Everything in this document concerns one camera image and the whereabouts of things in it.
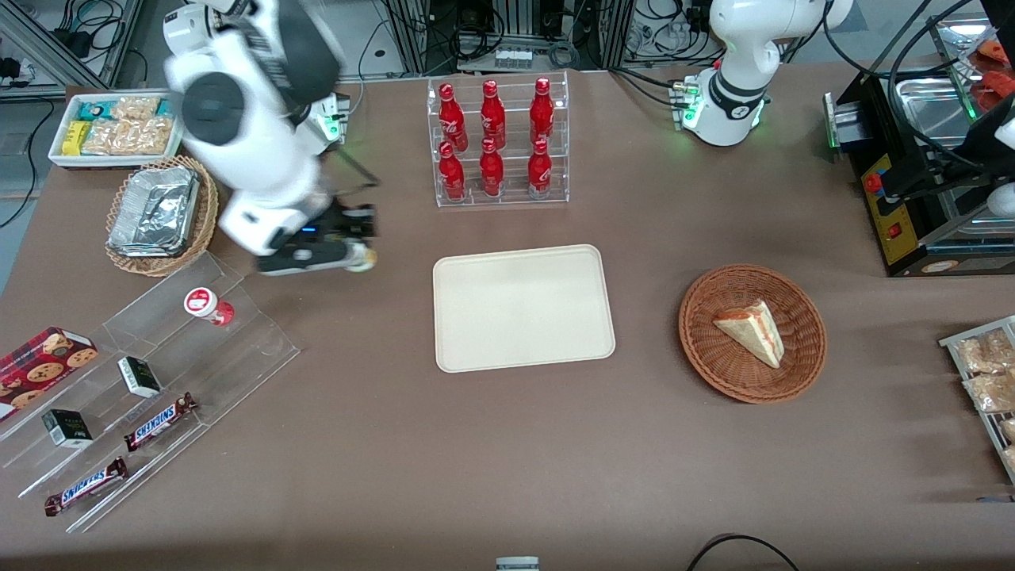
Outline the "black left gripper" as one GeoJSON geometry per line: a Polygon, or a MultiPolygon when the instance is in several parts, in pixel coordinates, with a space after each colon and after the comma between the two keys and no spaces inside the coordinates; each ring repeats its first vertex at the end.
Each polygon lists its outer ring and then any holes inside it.
{"type": "Polygon", "coordinates": [[[956,160],[940,159],[927,148],[915,148],[892,156],[882,185],[886,199],[916,199],[955,188],[993,187],[994,179],[956,160]]]}

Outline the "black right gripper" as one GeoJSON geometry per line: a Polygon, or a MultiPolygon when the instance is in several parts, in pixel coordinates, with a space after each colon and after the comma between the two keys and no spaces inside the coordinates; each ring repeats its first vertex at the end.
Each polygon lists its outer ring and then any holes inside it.
{"type": "Polygon", "coordinates": [[[371,240],[377,237],[376,225],[373,223],[376,213],[374,205],[330,206],[304,224],[304,242],[341,242],[346,237],[359,241],[371,240]]]}

